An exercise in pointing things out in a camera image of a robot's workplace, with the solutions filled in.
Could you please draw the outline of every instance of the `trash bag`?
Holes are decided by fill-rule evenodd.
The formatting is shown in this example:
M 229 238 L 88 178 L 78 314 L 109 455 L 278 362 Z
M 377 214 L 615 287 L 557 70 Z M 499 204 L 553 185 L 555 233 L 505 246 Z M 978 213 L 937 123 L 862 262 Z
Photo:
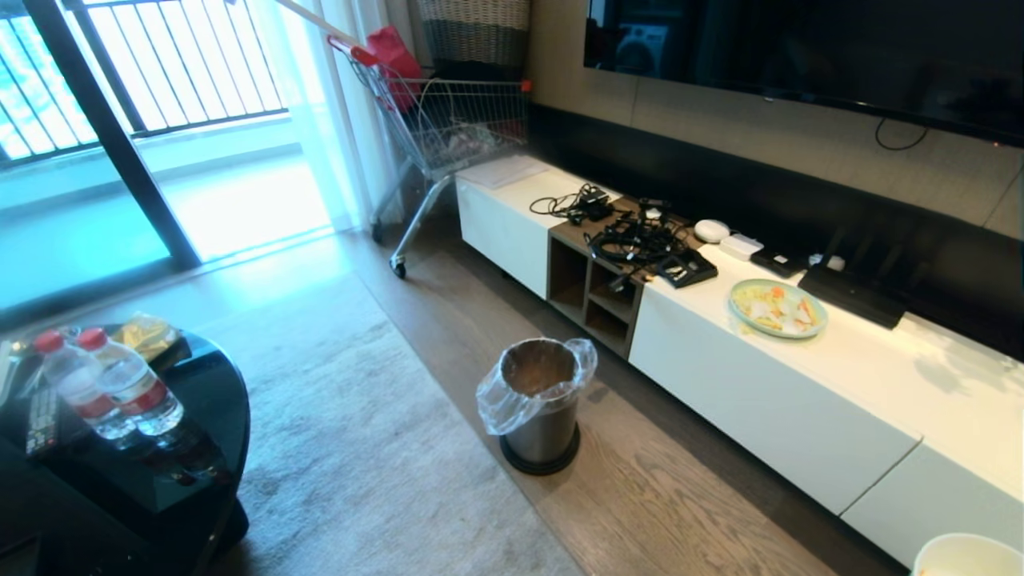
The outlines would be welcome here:
M 504 436 L 525 424 L 545 404 L 583 389 L 596 369 L 597 349 L 586 338 L 534 338 L 505 348 L 476 388 L 487 434 Z

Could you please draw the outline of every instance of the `tv screen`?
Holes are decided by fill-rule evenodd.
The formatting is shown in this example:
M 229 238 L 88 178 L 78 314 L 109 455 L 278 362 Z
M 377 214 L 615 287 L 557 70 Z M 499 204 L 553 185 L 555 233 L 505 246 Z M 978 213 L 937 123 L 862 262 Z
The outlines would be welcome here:
M 1024 0 L 591 0 L 591 68 L 1024 146 Z

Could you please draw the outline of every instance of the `white round device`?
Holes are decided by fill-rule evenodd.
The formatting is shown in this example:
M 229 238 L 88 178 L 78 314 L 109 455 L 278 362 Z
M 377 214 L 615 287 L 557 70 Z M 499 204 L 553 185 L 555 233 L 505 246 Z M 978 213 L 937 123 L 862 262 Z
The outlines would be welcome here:
M 718 244 L 729 237 L 729 227 L 718 220 L 700 220 L 693 227 L 697 238 L 710 244 Z

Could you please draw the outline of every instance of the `cabinet drawer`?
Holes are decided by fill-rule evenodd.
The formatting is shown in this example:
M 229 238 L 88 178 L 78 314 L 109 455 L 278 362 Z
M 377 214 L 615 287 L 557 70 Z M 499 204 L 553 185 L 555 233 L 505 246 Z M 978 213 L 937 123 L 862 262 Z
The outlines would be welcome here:
M 929 540 L 969 532 L 1021 549 L 1024 504 L 925 443 L 843 520 L 906 566 Z
M 465 180 L 457 180 L 462 239 L 542 298 L 548 292 L 548 229 Z
M 921 440 L 654 289 L 630 363 L 834 513 Z

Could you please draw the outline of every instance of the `stainless steel trash can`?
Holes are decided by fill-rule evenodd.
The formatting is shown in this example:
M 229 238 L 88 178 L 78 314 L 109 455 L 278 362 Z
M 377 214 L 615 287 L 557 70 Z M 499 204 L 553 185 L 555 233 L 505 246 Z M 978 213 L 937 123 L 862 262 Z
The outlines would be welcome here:
M 502 377 L 515 392 L 543 397 L 544 392 L 571 380 L 575 356 L 561 342 L 525 340 L 504 356 Z M 569 465 L 580 449 L 575 421 L 577 392 L 544 404 L 526 423 L 501 437 L 502 453 L 516 469 L 536 476 L 554 474 Z

